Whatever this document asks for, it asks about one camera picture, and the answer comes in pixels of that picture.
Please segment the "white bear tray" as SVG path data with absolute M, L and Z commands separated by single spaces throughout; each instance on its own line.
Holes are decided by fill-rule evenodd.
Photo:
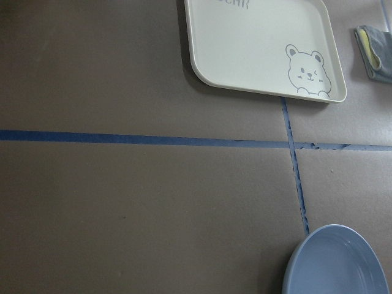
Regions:
M 207 85 L 340 103 L 347 88 L 323 1 L 186 1 L 190 63 Z

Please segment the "grey yellow cloth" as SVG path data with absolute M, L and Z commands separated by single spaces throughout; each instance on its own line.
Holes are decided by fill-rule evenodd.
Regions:
M 366 25 L 354 33 L 368 77 L 391 84 L 391 33 Z

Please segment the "blue plate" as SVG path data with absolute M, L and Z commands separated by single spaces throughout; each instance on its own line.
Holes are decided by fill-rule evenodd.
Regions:
M 288 261 L 282 293 L 390 293 L 369 243 L 350 227 L 330 224 L 310 233 Z

